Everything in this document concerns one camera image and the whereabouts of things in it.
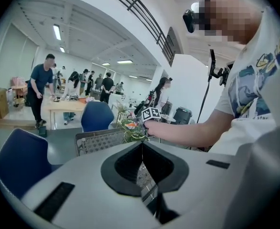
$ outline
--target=metal railing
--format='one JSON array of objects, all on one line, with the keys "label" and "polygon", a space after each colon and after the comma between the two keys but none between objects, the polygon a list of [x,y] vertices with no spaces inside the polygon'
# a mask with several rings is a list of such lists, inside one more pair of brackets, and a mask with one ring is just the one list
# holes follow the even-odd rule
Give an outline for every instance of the metal railing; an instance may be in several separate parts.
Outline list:
[{"label": "metal railing", "polygon": [[172,51],[166,36],[163,34],[160,26],[149,12],[147,7],[140,0],[119,0],[123,5],[127,7],[128,11],[131,11],[148,29],[148,31],[154,37],[157,45],[160,46],[164,56],[170,63],[175,56],[175,52]]}]

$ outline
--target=man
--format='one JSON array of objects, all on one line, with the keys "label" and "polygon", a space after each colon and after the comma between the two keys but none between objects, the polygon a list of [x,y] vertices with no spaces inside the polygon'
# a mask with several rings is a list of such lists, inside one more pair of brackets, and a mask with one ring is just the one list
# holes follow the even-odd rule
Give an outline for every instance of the man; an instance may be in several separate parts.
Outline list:
[{"label": "man", "polygon": [[86,90],[86,96],[89,96],[89,93],[91,91],[91,88],[93,87],[93,75],[94,75],[94,71],[91,71],[91,74],[89,75],[89,78],[88,78],[88,85],[87,85],[87,90]]},{"label": "man", "polygon": [[86,85],[86,75],[88,74],[88,70],[85,69],[83,71],[83,73],[79,76],[79,80],[81,81],[81,87],[79,90],[79,96],[82,95],[82,93],[84,92],[84,86]]},{"label": "man", "polygon": [[202,0],[205,29],[246,45],[237,56],[227,85],[209,119],[195,125],[145,122],[148,132],[173,143],[213,146],[210,152],[235,155],[276,125],[260,92],[280,67],[280,19],[275,11],[243,0]]},{"label": "man", "polygon": [[53,73],[51,67],[54,65],[55,56],[48,54],[43,64],[38,64],[31,73],[28,83],[27,97],[31,104],[31,110],[36,120],[36,128],[46,123],[41,119],[41,104],[44,95],[44,87],[49,83],[52,97],[55,97],[53,87]]},{"label": "man", "polygon": [[102,93],[101,93],[100,101],[108,103],[111,89],[114,88],[114,83],[113,83],[113,80],[110,78],[111,77],[110,72],[108,72],[106,74],[106,76],[107,77],[105,79],[103,79],[103,82],[102,82],[103,90],[102,90]]},{"label": "man", "polygon": [[57,68],[56,68],[56,64],[54,64],[54,66],[52,67],[52,72],[53,72],[53,87],[54,87],[54,92],[56,92],[56,85],[57,85]]},{"label": "man", "polygon": [[124,91],[123,84],[124,83],[121,82],[121,84],[116,85],[115,94],[121,95],[122,90]]},{"label": "man", "polygon": [[57,80],[58,80],[58,85],[59,85],[59,88],[61,87],[62,85],[62,82],[60,80],[60,77],[63,77],[63,74],[62,72],[65,70],[65,66],[63,66],[61,69],[58,70],[57,72]]},{"label": "man", "polygon": [[98,78],[96,78],[96,80],[95,80],[95,89],[96,90],[98,90],[98,91],[100,91],[101,90],[101,88],[102,88],[102,82],[103,82],[103,74],[99,74],[98,75]]}]

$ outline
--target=pink bag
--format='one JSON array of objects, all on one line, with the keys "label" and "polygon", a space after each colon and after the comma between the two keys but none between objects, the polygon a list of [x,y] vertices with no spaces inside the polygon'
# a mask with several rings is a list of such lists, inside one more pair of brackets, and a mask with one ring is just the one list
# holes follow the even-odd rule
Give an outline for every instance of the pink bag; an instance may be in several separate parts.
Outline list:
[{"label": "pink bag", "polygon": [[14,86],[24,86],[25,85],[25,80],[22,77],[13,77],[12,78],[12,83]]}]

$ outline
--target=blue chair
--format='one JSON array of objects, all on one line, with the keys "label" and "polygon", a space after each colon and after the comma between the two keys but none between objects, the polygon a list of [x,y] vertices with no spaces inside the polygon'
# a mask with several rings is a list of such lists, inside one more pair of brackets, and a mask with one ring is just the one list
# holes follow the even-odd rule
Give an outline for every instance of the blue chair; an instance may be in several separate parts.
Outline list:
[{"label": "blue chair", "polygon": [[0,181],[18,199],[52,172],[48,142],[37,135],[14,129],[0,150]]},{"label": "blue chair", "polygon": [[113,120],[114,115],[107,103],[89,102],[81,116],[83,132],[108,130]]}]

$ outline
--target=dark blue shirt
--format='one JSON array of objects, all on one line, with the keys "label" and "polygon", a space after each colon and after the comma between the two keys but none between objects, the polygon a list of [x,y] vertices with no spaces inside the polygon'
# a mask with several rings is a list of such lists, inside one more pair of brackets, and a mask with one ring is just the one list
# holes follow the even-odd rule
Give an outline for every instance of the dark blue shirt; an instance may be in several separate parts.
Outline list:
[{"label": "dark blue shirt", "polygon": [[[43,64],[38,64],[31,73],[31,78],[36,81],[37,89],[41,94],[44,94],[44,87],[46,83],[53,83],[53,71],[49,69],[44,70]],[[31,80],[27,85],[28,88],[32,88]]]}]

